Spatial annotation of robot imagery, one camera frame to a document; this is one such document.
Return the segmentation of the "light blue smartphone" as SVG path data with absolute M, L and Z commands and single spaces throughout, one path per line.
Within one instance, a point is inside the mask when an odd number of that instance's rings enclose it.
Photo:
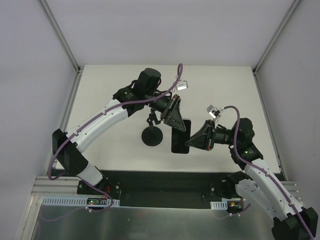
M 190 147 L 185 143 L 190 139 L 192 122 L 190 119 L 184 119 L 183 122 L 186 131 L 171 129 L 171 152 L 174 154 L 188 154 L 190 151 Z

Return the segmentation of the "black phone stand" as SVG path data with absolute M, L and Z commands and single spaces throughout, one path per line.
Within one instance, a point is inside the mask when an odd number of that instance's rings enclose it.
M 141 133 L 142 142 L 149 147 L 158 146 L 163 140 L 163 132 L 157 127 L 161 123 L 161 120 L 157 118 L 154 109 L 150 110 L 146 122 L 148 123 L 148 127 Z

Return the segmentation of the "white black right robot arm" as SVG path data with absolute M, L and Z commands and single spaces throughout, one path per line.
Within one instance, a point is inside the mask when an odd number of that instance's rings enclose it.
M 188 147 L 211 151 L 217 144 L 227 145 L 230 156 L 240 171 L 229 174 L 214 188 L 221 198 L 241 197 L 273 222 L 276 240 L 313 240 L 319 216 L 304 207 L 270 170 L 253 143 L 252 121 L 238 118 L 232 129 L 206 120 L 202 128 L 185 143 Z

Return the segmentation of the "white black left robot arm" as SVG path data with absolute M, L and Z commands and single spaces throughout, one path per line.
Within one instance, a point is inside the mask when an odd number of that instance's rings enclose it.
M 65 173 L 81 179 L 94 194 L 108 194 L 108 180 L 90 163 L 83 152 L 104 132 L 129 118 L 145 106 L 160 113 L 165 125 L 185 132 L 186 126 L 180 113 L 181 98 L 173 89 L 181 80 L 183 64 L 177 67 L 175 82 L 166 91 L 159 91 L 161 73 L 153 68 L 143 70 L 138 79 L 119 89 L 112 99 L 92 117 L 78 126 L 63 132 L 57 129 L 52 134 L 52 159 L 57 160 Z

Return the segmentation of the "shiny metal front panel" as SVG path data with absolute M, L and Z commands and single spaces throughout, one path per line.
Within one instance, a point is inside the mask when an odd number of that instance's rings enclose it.
M 42 205 L 39 240 L 271 240 L 272 224 L 248 208 L 222 210 Z

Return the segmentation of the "aluminium right table rail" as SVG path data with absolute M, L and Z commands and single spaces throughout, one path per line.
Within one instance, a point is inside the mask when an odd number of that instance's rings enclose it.
M 266 105 L 266 102 L 265 102 L 265 99 L 264 99 L 264 96 L 263 96 L 263 92 L 262 92 L 261 87 L 259 85 L 257 74 L 253 71 L 252 75 L 253 75 L 253 79 L 254 79 L 254 82 L 255 82 L 255 85 L 256 85 L 257 93 L 258 93 L 259 98 L 260 98 L 260 102 L 261 102 L 262 110 L 263 110 L 264 117 L 265 117 L 265 120 L 266 120 L 267 128 L 268 128 L 268 131 L 269 131 L 270 139 L 271 139 L 272 146 L 273 146 L 273 149 L 274 149 L 274 152 L 275 152 L 278 168 L 279 168 L 280 173 L 282 174 L 282 178 L 285 181 L 287 181 L 288 179 L 287 179 L 285 170 L 283 168 L 283 163 L 282 163 L 282 160 L 281 160 L 281 157 L 280 157 L 280 154 L 279 154 L 278 146 L 276 144 L 275 135 L 274 135 L 274 132 L 273 132 L 273 129 L 272 129 L 272 126 L 271 126 L 269 113 L 268 113 L 267 105 Z

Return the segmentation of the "aluminium left frame post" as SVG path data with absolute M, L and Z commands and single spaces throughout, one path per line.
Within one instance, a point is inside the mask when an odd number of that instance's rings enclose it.
M 81 70 L 81 66 L 79 65 L 78 61 L 76 60 L 70 45 L 67 42 L 67 39 L 65 38 L 65 35 L 63 34 L 59 23 L 53 13 L 53 11 L 50 8 L 50 5 L 47 0 L 38 0 L 38 4 L 40 5 L 45 17 L 47 18 L 48 23 L 50 24 L 59 44 L 61 45 L 64 53 L 66 54 L 69 62 L 71 63 L 73 69 L 76 73 L 79 73 Z

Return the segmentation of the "aluminium frame post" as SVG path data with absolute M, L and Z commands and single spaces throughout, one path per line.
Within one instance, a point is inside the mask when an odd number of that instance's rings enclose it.
M 252 68 L 253 75 L 257 75 L 259 70 L 262 68 L 263 64 L 267 60 L 268 56 L 271 54 L 273 48 L 276 46 L 278 40 L 280 39 L 282 33 L 284 32 L 285 28 L 289 25 L 292 17 L 303 3 L 303 0 L 293 0 L 289 5 L 287 11 L 285 12 L 283 18 L 281 19 L 279 25 L 277 26 L 275 32 L 273 33 L 271 39 L 269 40 L 268 44 L 266 45 L 262 55 L 260 56 L 259 60 L 257 61 L 256 65 Z
M 79 65 L 78 61 L 76 60 L 70 45 L 67 42 L 67 39 L 65 38 L 65 35 L 63 34 L 59 23 L 53 13 L 53 11 L 50 8 L 50 5 L 47 0 L 38 0 L 38 4 L 40 5 L 45 17 L 47 18 L 48 23 L 50 24 L 59 44 L 61 45 L 64 53 L 66 54 L 69 62 L 71 63 L 73 69 L 76 73 L 79 73 L 81 70 L 81 66 Z

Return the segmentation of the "aluminium right frame post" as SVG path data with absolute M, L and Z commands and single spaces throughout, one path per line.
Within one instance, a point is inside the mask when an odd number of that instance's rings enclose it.
M 280 39 L 282 33 L 284 32 L 285 28 L 289 25 L 292 17 L 303 3 L 303 0 L 293 0 L 289 5 L 287 11 L 285 12 L 283 18 L 281 19 L 279 25 L 277 26 L 275 32 L 273 33 L 271 39 L 269 40 L 268 44 L 266 45 L 262 55 L 260 56 L 259 60 L 257 61 L 256 65 L 252 68 L 253 75 L 257 75 L 259 70 L 262 68 L 263 64 L 267 60 L 268 56 L 271 54 L 273 48 L 276 46 L 278 40 Z

